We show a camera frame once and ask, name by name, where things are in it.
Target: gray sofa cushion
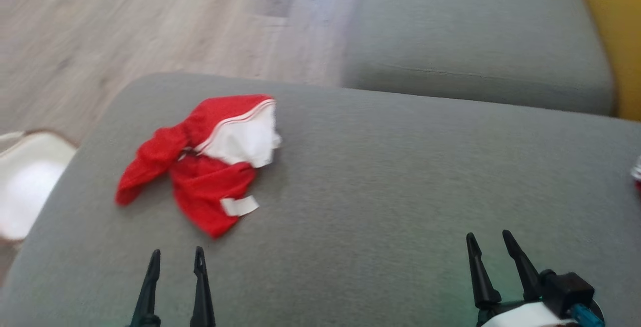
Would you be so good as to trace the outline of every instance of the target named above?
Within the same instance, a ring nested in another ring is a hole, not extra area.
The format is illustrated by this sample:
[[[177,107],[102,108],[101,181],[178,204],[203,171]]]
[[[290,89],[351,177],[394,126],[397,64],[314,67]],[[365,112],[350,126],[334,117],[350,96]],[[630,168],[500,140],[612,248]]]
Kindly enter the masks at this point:
[[[583,0],[360,0],[344,86],[609,114]]]
[[[114,192],[135,150],[202,99],[266,92],[282,149],[250,192],[261,207],[211,240],[167,177],[128,208]],[[160,74],[121,92],[55,187],[9,272],[7,325],[124,325],[151,252],[156,313],[187,325],[202,245],[219,325],[476,322],[465,234],[504,299],[522,294],[501,239],[540,270],[592,283],[610,325],[641,290],[641,124],[501,104]]]

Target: red cloth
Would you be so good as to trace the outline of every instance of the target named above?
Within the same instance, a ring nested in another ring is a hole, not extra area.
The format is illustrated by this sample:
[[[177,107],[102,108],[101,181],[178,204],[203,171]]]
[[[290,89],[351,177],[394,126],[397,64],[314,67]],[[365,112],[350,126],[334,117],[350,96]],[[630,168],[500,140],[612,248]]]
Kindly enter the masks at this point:
[[[209,235],[222,236],[238,217],[227,215],[220,200],[244,197],[256,170],[248,162],[229,165],[204,154],[185,153],[185,149],[205,142],[221,122],[248,113],[267,99],[273,98],[254,94],[206,99],[183,122],[158,129],[140,145],[135,160],[122,174],[115,201],[130,204],[144,185],[169,170],[181,210]]]

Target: yellow fabric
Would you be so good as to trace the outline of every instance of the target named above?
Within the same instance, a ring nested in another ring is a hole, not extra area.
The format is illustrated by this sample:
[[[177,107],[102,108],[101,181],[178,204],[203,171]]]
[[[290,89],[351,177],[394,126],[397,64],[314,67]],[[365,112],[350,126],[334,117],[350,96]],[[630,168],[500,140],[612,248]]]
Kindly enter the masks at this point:
[[[618,115],[641,120],[641,0],[587,0],[616,78]]]

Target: wooden floor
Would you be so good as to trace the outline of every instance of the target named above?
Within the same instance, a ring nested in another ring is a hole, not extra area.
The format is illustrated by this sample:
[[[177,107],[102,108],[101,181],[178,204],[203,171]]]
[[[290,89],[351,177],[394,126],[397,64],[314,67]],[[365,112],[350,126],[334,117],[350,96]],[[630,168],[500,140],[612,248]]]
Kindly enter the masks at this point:
[[[0,133],[82,141],[139,76],[339,84],[354,0],[2,0]]]

